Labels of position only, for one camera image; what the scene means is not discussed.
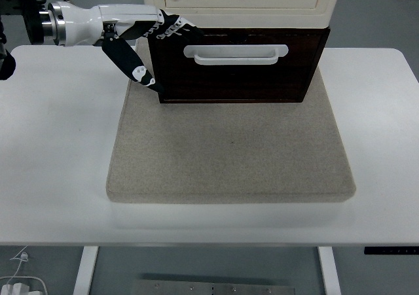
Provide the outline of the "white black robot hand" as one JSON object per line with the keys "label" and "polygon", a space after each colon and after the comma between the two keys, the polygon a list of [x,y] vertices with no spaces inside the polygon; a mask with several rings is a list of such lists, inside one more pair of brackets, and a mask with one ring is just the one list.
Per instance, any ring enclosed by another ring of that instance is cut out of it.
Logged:
{"label": "white black robot hand", "polygon": [[129,79],[160,94],[164,92],[163,86],[128,42],[138,38],[173,38],[195,43],[204,35],[187,19],[152,5],[111,4],[82,9],[68,2],[58,2],[50,9],[56,20],[58,45],[99,46]]}

